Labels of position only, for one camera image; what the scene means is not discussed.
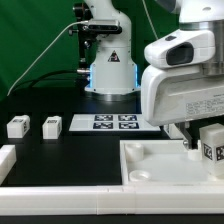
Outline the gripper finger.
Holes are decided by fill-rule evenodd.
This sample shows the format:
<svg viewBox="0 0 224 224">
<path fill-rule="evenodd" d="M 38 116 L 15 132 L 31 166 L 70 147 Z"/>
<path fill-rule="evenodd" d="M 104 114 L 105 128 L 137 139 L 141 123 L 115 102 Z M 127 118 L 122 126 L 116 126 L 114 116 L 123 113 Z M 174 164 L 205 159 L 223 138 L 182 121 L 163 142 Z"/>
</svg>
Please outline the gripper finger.
<svg viewBox="0 0 224 224">
<path fill-rule="evenodd" d="M 192 137 L 188 132 L 189 123 L 188 122 L 181 122 L 176 124 L 177 129 L 180 131 L 180 133 L 183 135 L 183 145 L 186 149 L 192 149 Z"/>
</svg>

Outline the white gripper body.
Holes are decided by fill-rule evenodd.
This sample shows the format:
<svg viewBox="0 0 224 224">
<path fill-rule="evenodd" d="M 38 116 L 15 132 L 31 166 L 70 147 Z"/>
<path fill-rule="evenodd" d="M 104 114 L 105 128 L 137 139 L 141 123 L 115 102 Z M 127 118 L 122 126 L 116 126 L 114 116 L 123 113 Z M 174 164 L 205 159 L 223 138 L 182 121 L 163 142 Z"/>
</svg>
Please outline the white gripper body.
<svg viewBox="0 0 224 224">
<path fill-rule="evenodd" d="M 209 30 L 177 30 L 144 50 L 150 65 L 141 82 L 141 111 L 153 126 L 224 115 L 224 75 L 207 76 L 215 55 Z"/>
</svg>

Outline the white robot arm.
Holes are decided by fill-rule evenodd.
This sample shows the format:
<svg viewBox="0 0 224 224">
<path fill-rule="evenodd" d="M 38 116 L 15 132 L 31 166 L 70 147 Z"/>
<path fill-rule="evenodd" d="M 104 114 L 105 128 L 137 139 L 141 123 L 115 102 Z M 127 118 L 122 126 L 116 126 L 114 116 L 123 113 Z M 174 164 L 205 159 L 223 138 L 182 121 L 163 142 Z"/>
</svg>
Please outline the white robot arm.
<svg viewBox="0 0 224 224">
<path fill-rule="evenodd" d="M 93 16 L 87 29 L 99 35 L 86 90 L 108 100 L 139 90 L 144 119 L 175 125 L 196 148 L 185 124 L 224 115 L 224 107 L 208 107 L 224 93 L 224 0 L 156 0 L 179 15 L 179 29 L 144 49 L 149 66 L 141 79 L 130 53 L 130 19 L 112 0 L 84 2 Z"/>
</svg>

